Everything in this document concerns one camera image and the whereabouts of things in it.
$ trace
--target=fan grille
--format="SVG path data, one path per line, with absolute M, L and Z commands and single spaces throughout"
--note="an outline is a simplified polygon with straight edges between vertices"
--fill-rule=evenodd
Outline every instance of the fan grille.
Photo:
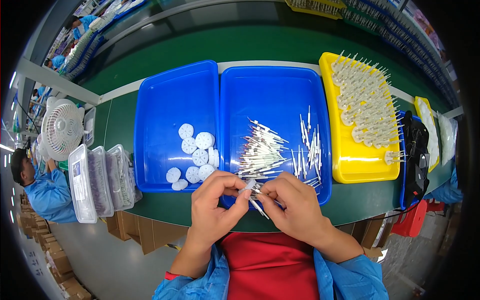
M 61 104 L 48 116 L 47 143 L 55 153 L 68 155 L 80 143 L 84 133 L 83 118 L 73 104 Z

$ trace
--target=fingernail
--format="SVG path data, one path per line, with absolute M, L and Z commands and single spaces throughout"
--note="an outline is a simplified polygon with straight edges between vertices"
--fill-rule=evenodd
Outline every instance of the fingernail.
M 245 199 L 248 199 L 250 198 L 251 194 L 252 194 L 252 190 L 246 190 L 243 194 L 243 197 L 245 197 Z

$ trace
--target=red shirt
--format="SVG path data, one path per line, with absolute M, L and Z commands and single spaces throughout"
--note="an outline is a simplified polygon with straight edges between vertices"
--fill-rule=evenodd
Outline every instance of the red shirt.
M 228 300 L 319 299 L 312 246 L 283 232 L 234 232 L 220 245 L 230 269 Z

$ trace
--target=green workbench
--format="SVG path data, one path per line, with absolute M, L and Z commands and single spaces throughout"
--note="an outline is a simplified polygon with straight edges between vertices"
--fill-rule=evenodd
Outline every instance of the green workbench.
M 365 39 L 371 35 L 352 29 Z M 429 99 L 433 110 L 445 113 L 432 83 L 405 57 L 381 42 L 357 43 L 331 33 L 279 26 L 238 26 L 195 32 L 168 39 L 132 53 L 111 64 L 87 80 L 83 87 L 103 94 L 133 81 L 200 60 L 217 62 L 237 60 L 285 60 L 317 64 L 323 52 L 359 53 L 387 66 L 392 74 L 392 85 L 413 96 Z M 98 105 L 95 123 L 95 141 L 90 148 L 103 145 L 106 149 L 122 144 L 133 151 L 133 127 L 138 92 L 132 92 Z M 414 106 L 399 101 L 401 110 Z M 161 117 L 161 104 L 152 102 L 152 109 Z M 454 164 L 439 164 L 428 176 L 432 191 L 451 177 Z M 376 216 L 399 207 L 400 178 L 390 181 L 341 184 L 334 181 L 332 197 L 322 206 L 322 213 L 334 225 L 341 225 Z M 144 193 L 141 201 L 128 212 L 147 218 L 191 225 L 190 193 Z M 272 221 L 257 211 L 249 211 L 235 226 L 234 231 L 278 231 Z

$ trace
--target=red plastic stool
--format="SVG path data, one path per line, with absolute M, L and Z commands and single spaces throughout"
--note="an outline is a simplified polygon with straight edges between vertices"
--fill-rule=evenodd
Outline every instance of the red plastic stool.
M 423 220 L 427 214 L 427 206 L 425 199 L 422 199 L 414 209 L 407 212 L 403 221 L 402 216 L 404 213 L 400 214 L 398 221 L 393 224 L 392 233 L 403 237 L 416 237 L 420 233 Z
M 445 203 L 435 203 L 435 198 L 427 200 L 427 212 L 442 212 L 445 208 Z

